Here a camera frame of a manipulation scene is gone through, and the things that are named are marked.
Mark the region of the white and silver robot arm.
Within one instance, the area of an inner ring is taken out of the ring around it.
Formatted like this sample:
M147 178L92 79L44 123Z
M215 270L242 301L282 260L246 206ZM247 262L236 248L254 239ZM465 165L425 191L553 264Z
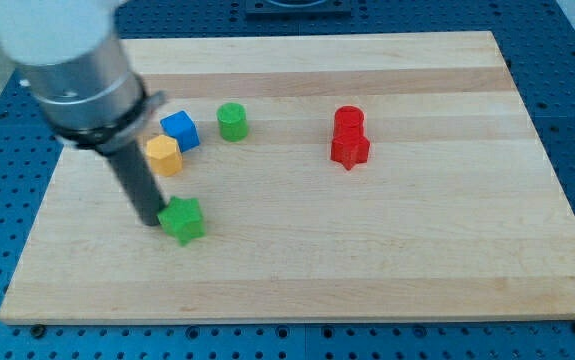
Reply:
M162 93L130 66L114 15L123 0L0 0L0 45L64 142L111 154L135 141Z

